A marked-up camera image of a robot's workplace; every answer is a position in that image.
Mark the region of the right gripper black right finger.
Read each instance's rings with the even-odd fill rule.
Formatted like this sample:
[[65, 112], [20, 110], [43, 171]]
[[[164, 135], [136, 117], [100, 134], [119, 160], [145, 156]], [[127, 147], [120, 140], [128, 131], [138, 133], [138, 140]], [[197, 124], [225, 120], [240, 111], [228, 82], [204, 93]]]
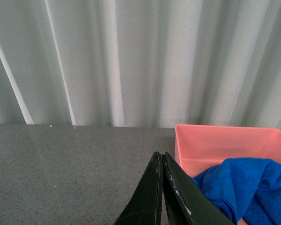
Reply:
[[199, 190], [169, 153], [162, 155], [163, 195], [170, 225], [233, 224]]

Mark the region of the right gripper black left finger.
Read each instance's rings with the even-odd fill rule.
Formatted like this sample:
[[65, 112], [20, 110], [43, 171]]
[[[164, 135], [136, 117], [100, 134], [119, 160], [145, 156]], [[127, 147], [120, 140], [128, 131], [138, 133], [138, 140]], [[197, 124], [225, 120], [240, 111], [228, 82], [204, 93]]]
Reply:
[[163, 161], [154, 152], [132, 198], [119, 215], [116, 225], [159, 225], [163, 198]]

